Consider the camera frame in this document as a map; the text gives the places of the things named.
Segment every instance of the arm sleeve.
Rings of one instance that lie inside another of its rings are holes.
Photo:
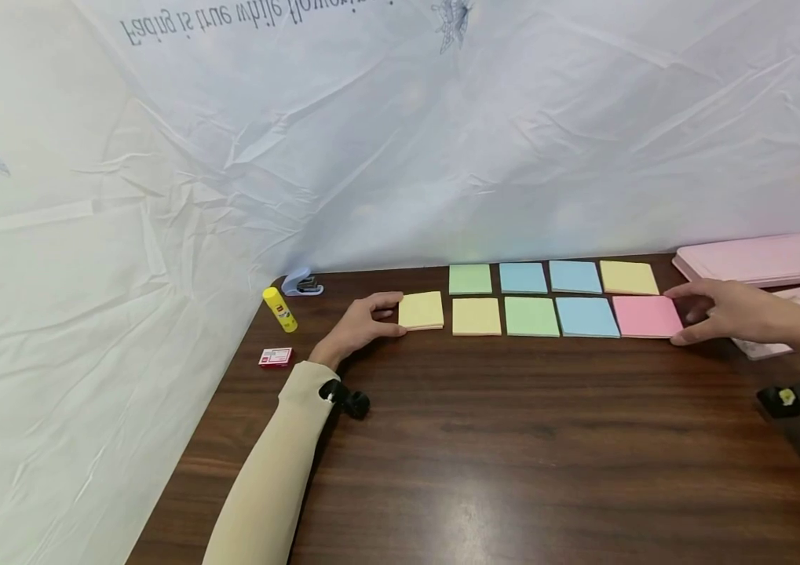
[[[332,379],[338,376],[316,363],[293,369],[217,517],[203,565],[287,562],[318,436],[333,408],[318,388]]]

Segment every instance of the black strap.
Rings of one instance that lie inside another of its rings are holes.
[[[353,420],[362,420],[371,408],[371,401],[364,392],[352,392],[336,379],[330,379],[318,388],[318,396],[341,406]]]
[[[770,417],[794,417],[800,415],[800,385],[793,387],[769,387],[758,391],[758,402]]]

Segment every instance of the wooden table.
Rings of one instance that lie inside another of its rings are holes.
[[[670,256],[638,258],[661,290],[683,282]],[[202,562],[287,379],[258,368],[261,350],[304,359],[381,290],[442,290],[447,326],[347,365],[371,412],[324,429],[293,565],[800,563],[800,457],[754,400],[797,381],[800,359],[752,363],[728,341],[452,337],[446,268],[319,279],[322,297],[288,299],[296,334],[259,308],[131,565]]]

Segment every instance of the wrinkled plastic sheet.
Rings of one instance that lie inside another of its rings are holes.
[[[787,231],[800,0],[1,5],[0,563],[126,559],[287,268]]]

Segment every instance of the glue stick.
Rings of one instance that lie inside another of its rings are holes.
[[[268,306],[271,308],[271,312],[277,316],[277,322],[280,322],[280,325],[284,328],[284,331],[288,334],[292,334],[296,329],[299,327],[299,323],[293,317],[293,313],[289,311],[287,308],[287,303],[284,302],[284,297],[280,296],[280,292],[277,292],[277,289],[274,286],[269,286],[265,288],[265,291],[261,293],[261,297],[265,299],[265,302],[268,303]]]

